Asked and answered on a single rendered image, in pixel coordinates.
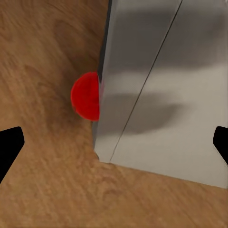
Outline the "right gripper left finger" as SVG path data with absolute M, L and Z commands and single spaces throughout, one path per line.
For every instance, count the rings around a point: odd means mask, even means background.
M 24 144 L 24 135 L 20 126 L 0 132 L 0 183 Z

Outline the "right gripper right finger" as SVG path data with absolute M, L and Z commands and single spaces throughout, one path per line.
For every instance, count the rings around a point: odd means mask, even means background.
M 228 128 L 217 126 L 213 138 L 213 144 L 228 164 Z

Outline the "desktop computer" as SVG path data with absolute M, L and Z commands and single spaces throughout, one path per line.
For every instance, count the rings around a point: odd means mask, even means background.
M 228 189 L 228 0 L 109 0 L 98 72 L 71 103 L 99 162 Z

